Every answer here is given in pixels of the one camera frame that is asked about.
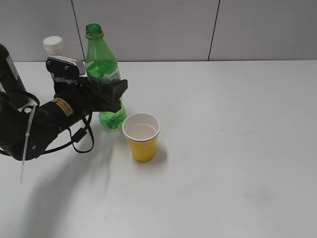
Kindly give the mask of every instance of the white bottle cap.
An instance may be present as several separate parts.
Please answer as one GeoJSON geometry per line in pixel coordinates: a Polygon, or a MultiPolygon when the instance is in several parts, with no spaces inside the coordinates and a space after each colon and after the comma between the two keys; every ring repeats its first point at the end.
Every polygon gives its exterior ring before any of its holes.
{"type": "Polygon", "coordinates": [[[64,55],[64,40],[59,36],[50,36],[43,40],[44,49],[49,55],[64,55]]]}

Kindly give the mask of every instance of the black cable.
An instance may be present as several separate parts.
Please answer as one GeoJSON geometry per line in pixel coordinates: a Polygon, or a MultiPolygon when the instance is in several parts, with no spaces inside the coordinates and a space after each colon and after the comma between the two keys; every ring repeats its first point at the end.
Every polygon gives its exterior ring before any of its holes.
{"type": "Polygon", "coordinates": [[[215,20],[214,20],[214,26],[213,26],[212,37],[211,37],[210,48],[209,48],[208,61],[209,61],[209,59],[210,59],[211,47],[212,47],[213,37],[214,37],[214,31],[215,31],[215,29],[216,29],[216,24],[217,24],[217,20],[218,20],[219,7],[220,7],[220,0],[219,0],[219,2],[218,2],[216,18],[215,18],[215,20]]]}
{"type": "MultiPolygon", "coordinates": [[[[80,128],[76,133],[78,133],[80,130],[83,130],[83,131],[88,130],[88,132],[89,132],[89,134],[90,134],[90,137],[91,137],[91,140],[92,140],[92,143],[93,143],[92,148],[89,150],[89,151],[91,151],[91,150],[93,149],[93,147],[94,147],[94,144],[95,144],[94,135],[93,135],[93,132],[92,132],[91,127],[90,127],[90,122],[91,122],[92,117],[93,117],[93,112],[92,112],[92,110],[91,110],[91,108],[92,108],[91,99],[90,99],[89,96],[86,97],[86,98],[87,98],[87,101],[88,101],[88,106],[86,107],[86,110],[89,111],[88,120],[86,120],[85,115],[83,115],[82,121],[84,122],[85,127],[84,127],[84,128],[80,128]]],[[[53,152],[62,150],[62,149],[66,148],[66,147],[68,147],[68,146],[70,146],[70,145],[73,145],[74,150],[75,150],[76,152],[78,152],[78,153],[87,153],[87,152],[89,152],[89,151],[80,152],[79,150],[77,150],[77,149],[75,148],[75,146],[74,146],[74,142],[75,142],[75,141],[74,141],[73,138],[72,138],[72,134],[71,134],[70,128],[67,128],[67,130],[68,130],[69,133],[70,133],[70,141],[67,142],[66,144],[62,145],[62,146],[56,147],[56,148],[51,149],[51,150],[46,150],[46,151],[44,151],[43,154],[50,154],[50,153],[53,153],[53,152]]]]}

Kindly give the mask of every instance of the white table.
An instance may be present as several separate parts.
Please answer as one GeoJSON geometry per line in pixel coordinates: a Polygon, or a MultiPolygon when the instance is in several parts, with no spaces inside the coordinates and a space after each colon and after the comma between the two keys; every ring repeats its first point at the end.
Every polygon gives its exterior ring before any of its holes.
{"type": "MultiPolygon", "coordinates": [[[[16,66],[28,91],[53,98],[43,62],[16,66]]],[[[23,184],[21,163],[0,156],[0,237],[317,237],[317,61],[119,67],[127,112],[161,122],[156,157],[134,161],[97,114],[93,152],[29,161],[23,184]]]]}

